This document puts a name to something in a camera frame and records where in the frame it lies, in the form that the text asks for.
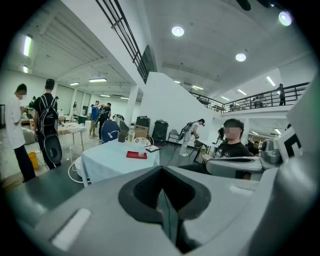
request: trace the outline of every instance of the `blue shirt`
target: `blue shirt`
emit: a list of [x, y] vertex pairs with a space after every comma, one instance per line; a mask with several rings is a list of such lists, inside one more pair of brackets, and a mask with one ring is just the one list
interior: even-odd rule
[[99, 108], [91, 105], [91, 120], [95, 120], [99, 112]]

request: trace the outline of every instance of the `bag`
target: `bag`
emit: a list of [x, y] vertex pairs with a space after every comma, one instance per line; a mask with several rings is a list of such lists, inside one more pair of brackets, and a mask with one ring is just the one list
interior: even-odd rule
[[59, 115], [55, 110], [56, 100], [53, 98], [50, 105], [48, 105], [47, 99], [44, 95], [41, 97], [44, 109], [39, 116], [39, 132], [46, 137], [52, 135], [52, 133], [58, 133], [58, 120]]

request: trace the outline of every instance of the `yellow bucket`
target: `yellow bucket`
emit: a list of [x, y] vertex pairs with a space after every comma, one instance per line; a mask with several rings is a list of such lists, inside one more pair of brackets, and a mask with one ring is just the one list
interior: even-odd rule
[[39, 165], [38, 165], [38, 160], [37, 160], [37, 155], [36, 155], [36, 152], [31, 152], [28, 154], [30, 160], [31, 160], [31, 163], [32, 163], [32, 166], [33, 166], [33, 169], [38, 169], [39, 168]]

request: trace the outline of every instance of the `blue chair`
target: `blue chair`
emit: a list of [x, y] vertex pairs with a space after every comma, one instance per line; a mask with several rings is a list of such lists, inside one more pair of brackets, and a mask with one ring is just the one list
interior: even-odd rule
[[102, 143], [107, 143], [118, 138], [120, 127], [115, 121], [106, 120], [101, 129]]

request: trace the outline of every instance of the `red notebook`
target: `red notebook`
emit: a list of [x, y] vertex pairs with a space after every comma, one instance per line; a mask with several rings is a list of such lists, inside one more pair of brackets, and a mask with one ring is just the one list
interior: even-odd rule
[[143, 156], [139, 156], [138, 152], [128, 151], [126, 153], [127, 158], [138, 158], [138, 159], [147, 159], [147, 153], [144, 153]]

